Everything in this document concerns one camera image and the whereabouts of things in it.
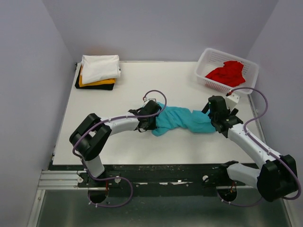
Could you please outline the cyan t shirt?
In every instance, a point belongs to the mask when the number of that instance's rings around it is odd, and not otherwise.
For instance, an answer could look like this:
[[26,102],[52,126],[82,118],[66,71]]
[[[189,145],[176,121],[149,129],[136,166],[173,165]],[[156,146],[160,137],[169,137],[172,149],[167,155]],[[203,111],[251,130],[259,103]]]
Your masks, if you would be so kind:
[[201,111],[190,111],[183,107],[166,106],[164,111],[156,117],[156,129],[152,130],[151,133],[159,137],[177,128],[199,134],[216,132],[208,116]]

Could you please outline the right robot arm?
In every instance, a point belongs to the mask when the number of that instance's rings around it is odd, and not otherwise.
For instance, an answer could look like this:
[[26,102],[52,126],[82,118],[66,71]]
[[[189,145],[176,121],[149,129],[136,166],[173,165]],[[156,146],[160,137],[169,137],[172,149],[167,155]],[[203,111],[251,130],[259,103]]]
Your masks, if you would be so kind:
[[212,96],[202,110],[211,120],[216,131],[237,144],[257,165],[252,168],[230,161],[223,164],[218,173],[218,181],[229,185],[233,181],[240,181],[259,192],[263,199],[273,202],[283,198],[291,200],[289,195],[297,193],[297,199],[302,193],[302,187],[297,177],[295,159],[291,155],[282,156],[269,148],[258,137],[252,134],[243,121],[237,117],[235,108],[239,96]]

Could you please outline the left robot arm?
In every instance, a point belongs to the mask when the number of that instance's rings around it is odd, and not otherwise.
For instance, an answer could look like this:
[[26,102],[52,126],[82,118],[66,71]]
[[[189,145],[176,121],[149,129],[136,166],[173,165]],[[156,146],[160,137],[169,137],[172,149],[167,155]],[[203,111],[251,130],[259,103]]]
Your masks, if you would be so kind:
[[156,128],[156,117],[162,107],[153,99],[143,107],[129,110],[126,115],[113,118],[100,118],[95,113],[89,114],[71,134],[69,142],[73,151],[89,171],[89,182],[101,186],[105,181],[105,168],[100,153],[108,138],[124,131],[146,131]]

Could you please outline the red t shirt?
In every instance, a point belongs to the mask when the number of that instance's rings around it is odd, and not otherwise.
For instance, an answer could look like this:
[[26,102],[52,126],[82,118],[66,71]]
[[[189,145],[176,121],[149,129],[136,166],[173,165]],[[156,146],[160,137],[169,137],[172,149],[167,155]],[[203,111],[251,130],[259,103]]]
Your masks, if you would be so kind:
[[243,68],[244,65],[238,61],[226,61],[222,67],[208,73],[206,78],[230,87],[236,87],[246,82],[242,75]]

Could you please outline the folded black t shirt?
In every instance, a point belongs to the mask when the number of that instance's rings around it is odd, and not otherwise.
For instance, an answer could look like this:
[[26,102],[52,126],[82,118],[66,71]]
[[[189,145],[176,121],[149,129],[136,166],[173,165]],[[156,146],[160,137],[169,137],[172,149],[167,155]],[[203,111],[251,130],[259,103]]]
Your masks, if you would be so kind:
[[78,85],[76,85],[76,83],[79,81],[79,78],[77,76],[77,79],[76,79],[76,82],[75,82],[75,87],[77,89],[85,89],[85,90],[107,90],[107,91],[110,91],[110,90],[113,90],[114,88],[114,85],[115,84],[109,84],[109,85],[100,85],[100,86],[93,86],[93,87],[79,87]]

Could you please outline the folded yellow t shirt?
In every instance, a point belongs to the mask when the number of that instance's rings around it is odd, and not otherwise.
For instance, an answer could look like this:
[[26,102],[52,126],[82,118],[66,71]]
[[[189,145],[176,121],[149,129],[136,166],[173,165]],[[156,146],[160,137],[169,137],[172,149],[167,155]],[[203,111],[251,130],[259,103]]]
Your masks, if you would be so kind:
[[82,83],[82,70],[83,70],[83,67],[81,66],[80,74],[78,76],[79,81],[76,83],[76,85],[78,85],[79,87],[93,87],[93,86],[100,86],[100,85],[109,85],[109,84],[115,84],[115,82],[116,82],[116,79],[105,79],[105,80],[100,80],[100,81],[96,81],[96,82],[92,82],[92,83],[88,83],[88,84],[83,84]]

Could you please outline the white plastic basket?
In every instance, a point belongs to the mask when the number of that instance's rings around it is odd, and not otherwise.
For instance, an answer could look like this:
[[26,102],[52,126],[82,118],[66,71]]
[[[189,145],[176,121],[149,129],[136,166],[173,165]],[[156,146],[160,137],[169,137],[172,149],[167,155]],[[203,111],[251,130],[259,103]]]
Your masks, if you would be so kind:
[[244,95],[251,94],[252,90],[246,89],[246,87],[255,87],[258,78],[259,66],[247,59],[213,48],[206,48],[196,63],[194,75],[196,76],[197,82],[223,93],[227,93],[229,90],[232,90],[233,87],[206,78],[211,71],[222,67],[223,63],[227,61],[238,61],[243,64],[242,75],[245,82],[239,85],[240,87],[243,87],[239,92]]

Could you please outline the folded white t shirt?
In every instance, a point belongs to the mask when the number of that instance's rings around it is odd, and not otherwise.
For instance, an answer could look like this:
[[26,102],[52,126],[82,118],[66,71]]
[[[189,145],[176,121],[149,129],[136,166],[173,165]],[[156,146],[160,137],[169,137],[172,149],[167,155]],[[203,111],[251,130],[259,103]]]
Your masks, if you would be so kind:
[[106,79],[117,79],[121,76],[118,55],[83,55],[82,83],[90,84]]

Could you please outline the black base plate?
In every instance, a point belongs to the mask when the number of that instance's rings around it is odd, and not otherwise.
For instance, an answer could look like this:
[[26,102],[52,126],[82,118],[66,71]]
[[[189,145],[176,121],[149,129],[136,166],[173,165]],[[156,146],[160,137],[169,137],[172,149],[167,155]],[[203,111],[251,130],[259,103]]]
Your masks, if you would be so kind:
[[49,165],[51,171],[75,172],[75,188],[94,197],[216,196],[217,191],[234,198],[245,186],[231,180],[222,164],[105,165],[100,181],[93,180],[83,166]]

